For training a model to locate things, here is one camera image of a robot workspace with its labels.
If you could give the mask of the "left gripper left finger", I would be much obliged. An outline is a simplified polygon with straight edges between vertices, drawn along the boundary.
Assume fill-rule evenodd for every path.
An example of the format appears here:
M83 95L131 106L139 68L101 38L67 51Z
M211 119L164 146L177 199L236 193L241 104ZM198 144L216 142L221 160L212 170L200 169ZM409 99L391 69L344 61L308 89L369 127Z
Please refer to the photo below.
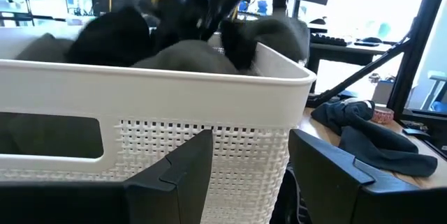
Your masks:
M213 135L202 130L125 181L6 181L2 223L199 223Z

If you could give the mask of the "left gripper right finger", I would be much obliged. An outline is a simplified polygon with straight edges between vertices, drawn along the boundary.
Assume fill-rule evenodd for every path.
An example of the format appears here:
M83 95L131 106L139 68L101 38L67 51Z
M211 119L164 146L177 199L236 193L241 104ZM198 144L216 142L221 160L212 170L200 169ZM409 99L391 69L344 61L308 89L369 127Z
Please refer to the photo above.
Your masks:
M446 224L446 189L422 189L299 129L288 150L313 223Z

